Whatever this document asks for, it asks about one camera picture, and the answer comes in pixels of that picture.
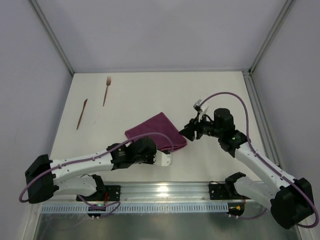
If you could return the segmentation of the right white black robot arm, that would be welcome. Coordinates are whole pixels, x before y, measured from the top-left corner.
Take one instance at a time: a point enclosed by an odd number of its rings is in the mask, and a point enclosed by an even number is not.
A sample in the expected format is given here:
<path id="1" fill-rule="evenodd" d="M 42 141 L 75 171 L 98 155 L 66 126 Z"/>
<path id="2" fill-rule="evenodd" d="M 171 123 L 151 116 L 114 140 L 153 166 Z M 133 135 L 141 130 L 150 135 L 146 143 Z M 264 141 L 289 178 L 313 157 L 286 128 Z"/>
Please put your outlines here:
<path id="1" fill-rule="evenodd" d="M 244 173 L 237 172 L 225 179 L 227 193 L 259 203 L 270 211 L 281 227 L 290 229 L 316 213 L 311 184 L 305 178 L 296 179 L 269 159 L 263 159 L 247 136 L 236 129 L 228 109 L 216 109 L 213 118 L 200 110 L 179 134 L 190 141 L 199 140 L 203 135 L 217 138 L 225 152 L 262 180 L 262 183 L 256 183 Z"/>

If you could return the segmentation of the purple satin napkin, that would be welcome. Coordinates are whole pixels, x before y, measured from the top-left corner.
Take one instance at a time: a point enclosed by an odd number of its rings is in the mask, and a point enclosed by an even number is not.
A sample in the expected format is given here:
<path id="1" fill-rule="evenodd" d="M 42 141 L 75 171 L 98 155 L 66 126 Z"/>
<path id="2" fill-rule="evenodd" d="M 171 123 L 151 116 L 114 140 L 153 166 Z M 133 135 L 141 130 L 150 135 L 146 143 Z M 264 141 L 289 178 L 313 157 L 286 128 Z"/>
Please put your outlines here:
<path id="1" fill-rule="evenodd" d="M 187 145 L 186 139 L 179 134 L 177 128 L 163 112 L 158 113 L 157 115 L 124 132 L 128 139 L 148 133 L 160 133 L 171 140 L 172 144 L 164 136 L 158 134 L 149 136 L 156 144 L 157 149 L 162 152 L 175 152 Z"/>

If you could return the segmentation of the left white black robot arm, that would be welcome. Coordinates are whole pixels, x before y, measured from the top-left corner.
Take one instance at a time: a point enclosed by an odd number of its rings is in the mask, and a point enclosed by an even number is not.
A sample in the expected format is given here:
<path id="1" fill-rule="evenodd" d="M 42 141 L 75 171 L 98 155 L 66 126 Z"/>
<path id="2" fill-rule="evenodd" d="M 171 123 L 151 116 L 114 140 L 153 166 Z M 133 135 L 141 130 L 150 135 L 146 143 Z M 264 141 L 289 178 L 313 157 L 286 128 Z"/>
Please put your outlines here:
<path id="1" fill-rule="evenodd" d="M 58 195 L 75 195 L 77 201 L 105 201 L 107 189 L 99 172 L 155 165 L 161 152 L 150 137 L 132 143 L 114 143 L 105 150 L 70 159 L 37 157 L 25 171 L 26 187 L 20 202 L 38 204 Z"/>

